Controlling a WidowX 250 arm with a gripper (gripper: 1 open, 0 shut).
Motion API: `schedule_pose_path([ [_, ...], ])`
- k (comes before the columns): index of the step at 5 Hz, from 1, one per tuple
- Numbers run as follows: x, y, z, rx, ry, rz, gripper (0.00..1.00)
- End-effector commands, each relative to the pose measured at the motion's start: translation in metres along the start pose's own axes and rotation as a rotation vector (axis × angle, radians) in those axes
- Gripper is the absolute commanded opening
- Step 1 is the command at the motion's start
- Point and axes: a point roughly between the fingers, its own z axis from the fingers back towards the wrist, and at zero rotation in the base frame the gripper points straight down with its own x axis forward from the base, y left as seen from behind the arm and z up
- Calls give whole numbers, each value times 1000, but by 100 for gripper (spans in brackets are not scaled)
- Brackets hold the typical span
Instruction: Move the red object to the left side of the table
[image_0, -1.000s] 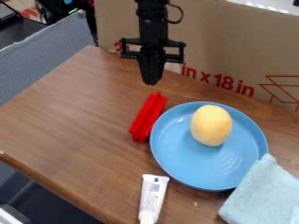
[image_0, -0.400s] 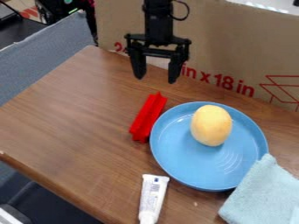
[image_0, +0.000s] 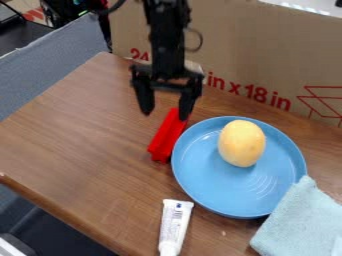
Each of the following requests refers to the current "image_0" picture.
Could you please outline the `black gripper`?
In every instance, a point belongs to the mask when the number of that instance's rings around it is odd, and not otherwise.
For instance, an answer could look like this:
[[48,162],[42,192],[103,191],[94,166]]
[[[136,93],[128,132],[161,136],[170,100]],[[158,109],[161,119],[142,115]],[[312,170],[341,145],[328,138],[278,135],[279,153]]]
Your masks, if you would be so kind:
[[181,94],[179,119],[186,121],[202,96],[203,73],[186,67],[185,34],[151,34],[153,61],[132,64],[131,85],[141,111],[150,115],[155,108],[154,90],[162,89]]

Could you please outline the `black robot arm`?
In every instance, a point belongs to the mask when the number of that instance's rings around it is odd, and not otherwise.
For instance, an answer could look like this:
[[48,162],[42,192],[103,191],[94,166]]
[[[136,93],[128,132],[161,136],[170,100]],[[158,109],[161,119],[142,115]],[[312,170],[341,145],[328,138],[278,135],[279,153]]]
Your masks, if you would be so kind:
[[185,121],[202,96],[205,79],[201,72],[186,68],[185,30],[191,22],[191,9],[187,0],[143,0],[143,7],[153,62],[130,67],[131,86],[145,115],[155,108],[158,89],[179,93],[179,119]]

